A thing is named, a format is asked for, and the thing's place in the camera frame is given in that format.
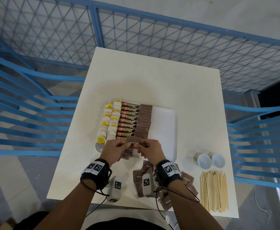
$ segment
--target yellow tea tag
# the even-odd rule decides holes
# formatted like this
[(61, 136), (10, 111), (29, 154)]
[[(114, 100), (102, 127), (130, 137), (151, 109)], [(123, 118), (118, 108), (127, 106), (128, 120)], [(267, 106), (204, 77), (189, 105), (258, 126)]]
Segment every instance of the yellow tea tag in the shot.
[(104, 143), (104, 142), (105, 142), (105, 138), (104, 138), (103, 136), (98, 137), (98, 138), (97, 138), (97, 142), (98, 142), (98, 143)]

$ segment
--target tile floor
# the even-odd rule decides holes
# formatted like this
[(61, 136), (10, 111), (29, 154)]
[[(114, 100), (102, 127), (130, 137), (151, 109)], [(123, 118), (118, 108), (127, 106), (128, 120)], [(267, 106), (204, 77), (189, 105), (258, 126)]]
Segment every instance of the tile floor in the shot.
[[(33, 62), (38, 71), (68, 76), (85, 76), (86, 71), (58, 65), (50, 65)], [(50, 80), (39, 80), (54, 95), (79, 95), (82, 84), (71, 84), (70, 82), (53, 82)], [(247, 97), (236, 92), (223, 93), (224, 103), (251, 106)], [(0, 115), (11, 116), (7, 112)], [(227, 120), (241, 117), (241, 113), (226, 110)], [(17, 128), (9, 124), (3, 127)], [(14, 136), (0, 134), (3, 139), (15, 139)], [(51, 210), (58, 203), (56, 200), (47, 200), (46, 195), (58, 162), (56, 157), (35, 156), (0, 156), (0, 223), (13, 217), (21, 221), (38, 210)], [(280, 229), (280, 205), (274, 188), (256, 186), (257, 202), (262, 209), (271, 210), (271, 217), (260, 210), (254, 200), (254, 186), (235, 183), (237, 201), (239, 207), (239, 219), (216, 217), (225, 229)], [(173, 213), (169, 213), (175, 222)]]

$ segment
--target person's right hand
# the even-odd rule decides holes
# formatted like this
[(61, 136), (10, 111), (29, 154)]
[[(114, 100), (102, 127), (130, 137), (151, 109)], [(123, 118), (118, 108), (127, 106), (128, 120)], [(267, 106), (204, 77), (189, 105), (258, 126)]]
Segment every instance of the person's right hand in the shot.
[(134, 147), (138, 150), (138, 153), (141, 153), (141, 156), (147, 158), (155, 167), (162, 160), (166, 160), (161, 144), (156, 139), (144, 139), (141, 141), (141, 145), (134, 144)]

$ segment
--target wrist strap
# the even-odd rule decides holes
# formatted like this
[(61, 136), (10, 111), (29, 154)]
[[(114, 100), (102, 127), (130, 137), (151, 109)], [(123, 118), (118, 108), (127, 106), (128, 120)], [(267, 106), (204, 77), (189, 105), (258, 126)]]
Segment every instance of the wrist strap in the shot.
[(90, 179), (96, 184), (96, 189), (102, 190), (108, 184), (111, 174), (108, 162), (98, 158), (81, 172), (80, 180)]
[(169, 160), (159, 162), (156, 166), (155, 173), (159, 185), (164, 187), (168, 187), (168, 185), (174, 180), (180, 180), (181, 176), (176, 165)]

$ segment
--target white label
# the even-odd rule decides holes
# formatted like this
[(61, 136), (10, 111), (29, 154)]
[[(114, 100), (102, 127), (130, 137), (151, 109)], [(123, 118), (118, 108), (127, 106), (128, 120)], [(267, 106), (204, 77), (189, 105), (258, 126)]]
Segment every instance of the white label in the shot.
[(174, 163), (172, 163), (172, 162), (164, 163), (162, 165), (162, 167), (164, 168), (164, 170), (166, 171), (166, 173), (168, 174), (169, 177), (174, 175), (174, 174), (181, 175), (179, 170), (176, 168), (176, 165)]
[(101, 169), (104, 167), (105, 163), (100, 162), (100, 161), (92, 161), (90, 165), (87, 166), (87, 168), (82, 171), (81, 174), (83, 173), (91, 173), (94, 175), (97, 175)]

